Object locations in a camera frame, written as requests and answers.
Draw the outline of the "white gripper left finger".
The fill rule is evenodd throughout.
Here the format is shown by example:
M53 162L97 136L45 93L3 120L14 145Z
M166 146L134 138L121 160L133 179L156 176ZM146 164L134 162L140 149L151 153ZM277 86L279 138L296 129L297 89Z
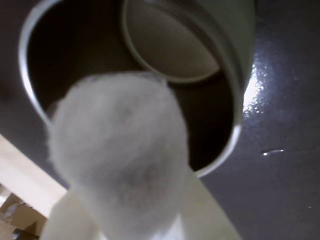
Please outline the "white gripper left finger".
M52 208L41 240L104 240L74 191L69 190Z

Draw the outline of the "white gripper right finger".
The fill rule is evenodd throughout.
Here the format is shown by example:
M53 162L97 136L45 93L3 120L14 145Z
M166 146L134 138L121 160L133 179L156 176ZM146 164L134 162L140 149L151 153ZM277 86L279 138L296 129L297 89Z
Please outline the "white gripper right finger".
M241 236L211 193L192 170L181 212L154 240L240 240Z

